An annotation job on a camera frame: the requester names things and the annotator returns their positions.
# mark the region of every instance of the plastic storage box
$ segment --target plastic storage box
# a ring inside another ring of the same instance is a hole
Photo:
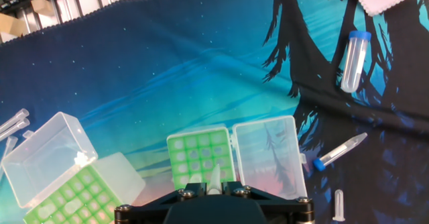
[[[191,178],[209,183],[217,164],[221,168],[221,182],[235,181],[226,127],[170,135],[167,145],[176,189],[184,188]]]
[[[79,120],[57,113],[3,161],[21,208],[34,208],[98,158]]]
[[[204,167],[204,161],[216,163],[221,156],[232,172],[231,175],[221,175],[221,182],[235,181],[234,149],[242,184],[285,199],[307,196],[302,171],[306,159],[299,151],[292,116],[236,124],[232,135],[226,127],[171,135],[167,143],[175,188],[184,188],[190,178],[199,173],[202,174],[202,181],[209,183],[208,177],[215,165],[200,170],[196,168],[197,164],[200,162],[200,166]],[[203,156],[203,150],[210,150],[206,152],[207,156]],[[193,152],[199,155],[192,158]]]
[[[132,204],[145,182],[121,153],[97,160],[30,211],[27,224],[112,223],[115,207]]]

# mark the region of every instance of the transparent lid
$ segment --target transparent lid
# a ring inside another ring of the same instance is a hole
[[[3,160],[21,208],[34,208],[98,158],[79,120],[57,113]]]
[[[292,116],[236,124],[233,134],[242,184],[285,199],[307,196]]]

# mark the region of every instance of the microcentrifuge tube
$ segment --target microcentrifuge tube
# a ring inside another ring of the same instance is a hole
[[[334,221],[345,221],[344,219],[344,194],[342,190],[335,191],[335,217]]]
[[[333,151],[325,154],[323,157],[315,159],[313,161],[314,166],[319,171],[323,171],[330,163],[334,162],[337,158],[340,158],[342,155],[358,146],[367,136],[367,133],[361,133],[355,137],[352,137],[345,143],[336,147]]]

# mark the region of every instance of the box lid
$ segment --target box lid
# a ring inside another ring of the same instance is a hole
[[[307,197],[292,116],[233,126],[242,184],[285,199]]]

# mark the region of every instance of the blue cap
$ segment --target blue cap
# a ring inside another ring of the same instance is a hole
[[[349,40],[351,38],[359,38],[359,39],[364,39],[364,40],[370,41],[371,40],[371,33],[353,31],[353,32],[350,32],[350,34],[349,34]]]
[[[322,161],[320,161],[320,158],[313,160],[313,164],[318,171],[323,171],[325,169],[324,164],[322,163]]]

